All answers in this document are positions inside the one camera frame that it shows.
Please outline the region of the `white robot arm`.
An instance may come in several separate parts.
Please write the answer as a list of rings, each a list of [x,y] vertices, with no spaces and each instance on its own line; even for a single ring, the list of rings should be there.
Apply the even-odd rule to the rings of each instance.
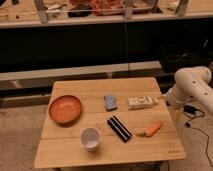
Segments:
[[[190,97],[198,101],[213,115],[213,89],[208,85],[212,79],[205,66],[182,68],[175,75],[175,84],[165,94],[165,100],[175,109],[182,108]]]

